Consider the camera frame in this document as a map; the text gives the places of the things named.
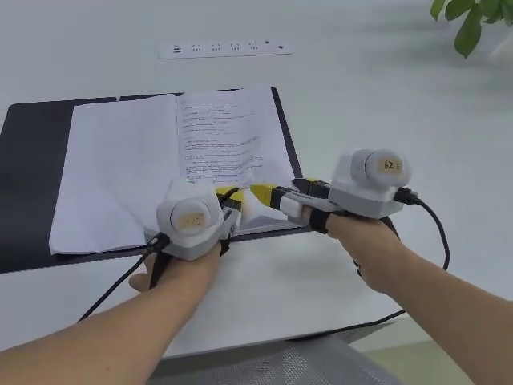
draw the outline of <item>sticker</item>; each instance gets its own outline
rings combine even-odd
[[[401,174],[402,160],[383,158],[378,163],[378,173],[381,174]]]
[[[197,229],[203,227],[205,223],[205,215],[202,213],[192,213],[180,216],[178,220],[178,228],[181,230],[185,229]]]

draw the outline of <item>white table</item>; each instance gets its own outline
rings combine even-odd
[[[0,113],[29,101],[270,83],[281,93],[306,176],[328,180],[344,149],[403,152],[412,186],[446,226],[450,271],[513,298],[513,79],[479,53],[460,59],[453,31],[428,10],[428,0],[7,0]],[[266,36],[292,39],[296,54],[156,57],[163,41]],[[405,243],[442,262],[436,228],[421,209],[394,221]],[[134,260],[0,276],[0,350],[75,322]],[[103,309],[133,294],[124,285]],[[248,241],[223,258],[215,287],[166,356],[350,326],[397,309],[365,287],[327,237]]]

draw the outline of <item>green leaf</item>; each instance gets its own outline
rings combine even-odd
[[[500,5],[503,9],[504,22],[507,26],[511,26],[511,24],[513,24],[513,6],[506,3],[504,0],[501,1]]]
[[[450,21],[459,18],[474,4],[475,0],[451,0],[446,7],[446,19]]]
[[[472,53],[481,39],[482,16],[481,7],[479,4],[474,4],[463,22],[462,27],[456,34],[454,48],[456,48],[456,51],[463,55],[465,59],[468,58],[468,55]]]
[[[499,20],[503,19],[503,8],[501,6],[497,7],[495,14],[493,14],[490,18],[483,20],[486,24],[495,24]]]
[[[433,4],[431,4],[430,14],[433,19],[438,21],[438,16],[440,12],[442,12],[443,5],[446,3],[446,0],[433,0]]]
[[[499,6],[499,0],[481,0],[479,5],[481,6],[481,11],[485,18],[493,18],[497,10],[501,8]]]

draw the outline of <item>white sheet of paper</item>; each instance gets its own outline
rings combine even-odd
[[[77,107],[50,234],[53,253],[142,245],[177,177],[289,185],[293,171],[270,87]],[[289,228],[245,193],[240,233]]]
[[[178,177],[176,98],[76,107],[50,233],[53,253],[143,245]]]
[[[177,100],[177,121],[182,177],[220,186],[290,186],[293,170],[270,87],[184,94]],[[252,224],[257,218],[261,224]],[[244,193],[241,233],[276,220],[287,217]]]

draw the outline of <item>black folder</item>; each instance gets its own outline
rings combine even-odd
[[[301,178],[301,167],[280,97],[276,88],[272,87],[272,91],[290,164],[294,176]],[[120,100],[152,96],[156,95],[123,96]],[[0,135],[0,274],[140,253],[139,249],[126,249],[88,255],[51,255],[48,244],[73,108],[89,103],[116,102],[116,98],[99,98],[10,106]],[[304,231],[308,230],[277,230],[236,237],[234,241]]]

